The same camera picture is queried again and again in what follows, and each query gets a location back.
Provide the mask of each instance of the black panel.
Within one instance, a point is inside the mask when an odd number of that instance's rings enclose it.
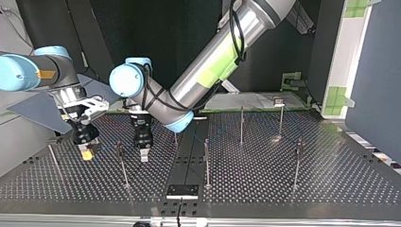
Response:
[[[115,65],[151,58],[154,77],[169,88],[214,36],[221,13],[216,0],[91,0]]]
[[[401,162],[401,1],[375,4],[366,31],[346,125]]]
[[[91,3],[89,0],[67,0],[66,2],[85,58],[94,71],[92,73],[98,74],[100,79],[97,79],[108,84],[109,75],[114,69],[114,65],[96,18],[92,13]]]
[[[322,0],[307,82],[314,98],[323,103],[344,0]]]
[[[77,73],[86,70],[81,48],[64,0],[17,0],[26,30],[35,48],[62,45],[74,61]]]

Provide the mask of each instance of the perforated metal plate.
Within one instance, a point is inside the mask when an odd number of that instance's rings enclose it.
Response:
[[[212,188],[204,190],[205,201],[400,203],[400,189],[347,146],[337,127],[308,112],[287,112],[277,142],[279,118],[279,113],[245,113],[244,144],[240,146],[240,113],[211,116]],[[294,185],[299,138],[303,138],[305,154]]]
[[[50,154],[26,165],[31,167],[0,189],[0,198],[45,201],[160,201],[176,154],[174,133],[155,124],[155,146],[149,162],[140,162],[133,148],[133,127],[126,115],[105,115],[95,125],[102,149],[92,162],[84,162],[71,141],[54,146],[60,172]],[[125,166],[131,189],[125,188],[121,163],[115,153],[118,140],[126,151]]]
[[[127,190],[114,146],[121,140],[132,148],[133,130],[127,116],[106,115],[96,122],[103,150],[93,162],[81,161],[68,141],[55,147],[60,172],[50,154],[32,157],[14,177],[0,179],[0,213],[401,219],[400,176],[315,113],[285,112],[278,142],[279,113],[245,113],[242,146],[240,113],[209,116],[211,187],[200,186],[197,201],[180,206],[166,200],[177,146],[174,134],[157,123],[149,163],[128,150]],[[180,140],[191,136],[187,131]],[[305,154],[294,189],[301,137]],[[192,150],[203,147],[198,138],[192,140]]]

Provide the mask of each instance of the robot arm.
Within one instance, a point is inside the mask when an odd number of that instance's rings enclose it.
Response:
[[[218,82],[237,68],[234,40],[244,41],[244,51],[268,29],[287,16],[295,0],[243,0],[235,20],[241,29],[227,23],[203,49],[169,91],[149,73],[149,59],[126,59],[110,75],[115,93],[130,97],[168,129],[183,131],[191,122],[194,105]]]
[[[48,87],[62,120],[73,128],[73,141],[82,158],[92,160],[99,132],[91,122],[109,109],[109,103],[101,96],[86,96],[66,49],[43,47],[35,50],[35,56],[0,53],[0,90],[17,92],[41,87]]]

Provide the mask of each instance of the black cable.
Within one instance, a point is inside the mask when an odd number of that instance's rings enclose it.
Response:
[[[68,5],[68,1],[66,1],[65,3],[66,3],[66,5],[67,5],[68,11],[70,12],[71,9],[70,9],[70,6]],[[78,35],[78,31],[77,31],[77,27],[76,27],[76,25],[75,25],[75,21],[74,21],[73,15],[72,15],[71,13],[68,13],[68,14],[69,14],[69,16],[70,16],[71,22],[73,23],[74,31],[75,31],[75,33]],[[89,62],[87,61],[85,52],[83,51],[83,44],[82,44],[82,41],[80,40],[79,37],[78,37],[78,43],[79,43],[79,47],[80,47],[82,53],[84,54],[84,57],[83,57],[83,58],[85,59],[85,61],[87,62],[87,65],[88,65],[88,67],[85,67],[85,65],[84,65],[85,71],[83,71],[81,74],[85,75],[85,73],[87,73],[88,70],[91,70],[91,71],[96,75],[97,81],[99,81],[99,82],[101,82],[101,83],[104,83],[104,84],[107,84],[107,82],[105,82],[105,81],[100,77],[100,75],[99,75],[91,66],[89,66]]]
[[[239,65],[239,63],[241,61],[245,61],[246,58],[246,54],[245,54],[245,35],[244,32],[241,28],[241,24],[238,18],[238,15],[236,14],[236,12],[234,11],[234,3],[235,0],[231,0],[230,3],[230,30],[231,30],[231,36],[233,38],[233,44],[234,44],[234,48],[235,48],[235,52],[237,54],[237,59],[235,60],[235,64]],[[241,41],[241,46],[238,46],[237,40],[236,40],[236,36],[235,36],[235,25],[238,28],[239,31],[239,39]],[[188,112],[188,111],[197,111],[202,109],[206,103],[208,101],[210,101],[210,99],[213,97],[213,95],[218,91],[219,86],[221,85],[222,81],[219,81],[215,84],[215,90],[213,91],[213,93],[201,104],[199,104],[196,107],[193,108],[187,108],[185,107],[182,103],[180,103],[172,94],[171,92],[168,92],[168,94],[170,95],[170,98],[179,106],[179,107],[175,107],[173,105],[170,105],[169,103],[166,103],[165,101],[161,100],[159,98],[160,95],[160,91],[158,92],[158,94],[156,94],[152,88],[150,87],[149,83],[148,83],[148,76],[150,76],[152,78],[152,69],[150,67],[149,64],[145,64],[145,69],[146,69],[146,74],[145,74],[145,87],[144,87],[144,98],[142,100],[142,110],[145,110],[145,108],[150,108],[151,104],[153,104],[153,102],[155,100],[158,100],[159,102],[161,102],[163,105],[167,106],[168,108],[175,110],[175,111],[179,111],[179,112]],[[149,103],[148,106],[146,105],[146,101],[147,101],[147,96],[148,96],[148,91],[153,95],[153,100],[152,103]]]
[[[96,79],[98,82],[107,84],[107,82],[105,82],[100,75],[95,71],[95,69],[93,69],[91,66],[88,65],[88,67],[85,67],[85,71],[81,72],[80,74],[88,76],[89,78],[91,78],[92,75],[86,75],[87,73],[91,72],[92,74],[95,74]]]
[[[149,65],[148,65],[148,67],[145,67],[145,69],[147,70],[146,77],[149,75],[152,78],[152,71],[151,71],[151,68],[149,67]],[[178,107],[170,105],[169,103],[166,103],[165,101],[161,100],[159,98],[159,96],[150,87],[150,85],[148,83],[148,79],[146,79],[145,91],[148,90],[155,97],[155,100],[158,100],[159,102],[161,102],[163,105],[167,106],[170,109],[173,109],[173,110],[179,111],[179,112],[188,112],[188,111],[197,111],[197,110],[202,109],[203,106],[206,105],[206,103],[208,101],[210,101],[210,99],[213,97],[213,95],[218,91],[218,88],[221,85],[221,83],[222,83],[222,81],[219,81],[216,84],[217,86],[215,87],[215,90],[213,91],[213,93],[204,102],[202,102],[200,105],[198,105],[197,107],[194,107],[194,108],[178,108]]]
[[[144,83],[148,84],[148,74],[150,74],[151,68],[150,68],[150,65],[148,63],[146,63],[144,66],[148,68],[148,72],[144,76]],[[147,107],[147,105],[146,105],[147,97],[148,97],[148,89],[145,89],[144,90],[144,96],[142,98],[142,110],[145,110],[145,108]]]
[[[234,48],[235,48],[235,52],[237,54],[237,59],[235,60],[235,64],[239,65],[239,63],[241,61],[245,61],[245,37],[244,37],[244,33],[242,31],[241,28],[241,24],[239,22],[238,19],[238,15],[236,14],[236,12],[234,11],[234,3],[235,0],[231,0],[230,2],[230,9],[229,9],[229,14],[230,14],[230,30],[231,30],[231,37],[233,39],[233,44],[234,44]],[[239,31],[239,38],[241,40],[241,47],[238,47],[238,43],[236,41],[236,36],[235,36],[235,27],[234,27],[234,23],[236,24],[238,31]]]
[[[183,198],[180,200],[180,206],[178,207],[178,212],[177,212],[177,226],[181,227],[181,220],[180,220],[180,213],[181,213],[181,206],[183,205]]]
[[[316,105],[318,106],[319,110],[322,111],[322,105],[319,104],[319,101],[312,95],[312,93],[310,92],[309,86],[307,85],[306,79],[304,79],[304,84],[305,84],[305,88],[307,89],[307,92],[309,93],[309,95],[312,97],[312,102],[314,101],[314,103],[316,103]]]
[[[128,109],[129,107],[133,107],[133,106],[139,106],[139,104],[125,105],[125,106],[123,106],[123,108],[124,108],[124,109]]]

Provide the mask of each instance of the yellow object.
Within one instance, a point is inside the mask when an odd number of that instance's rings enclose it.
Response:
[[[56,71],[39,70],[38,72],[36,72],[36,76],[40,79],[52,79],[55,74]]]
[[[90,148],[88,148],[87,150],[83,150],[80,153],[82,154],[83,161],[91,161],[95,158],[94,151]]]
[[[63,114],[63,115],[61,116],[61,119],[62,119],[62,120],[68,120],[69,118],[68,118],[68,115],[67,115],[67,114]]]

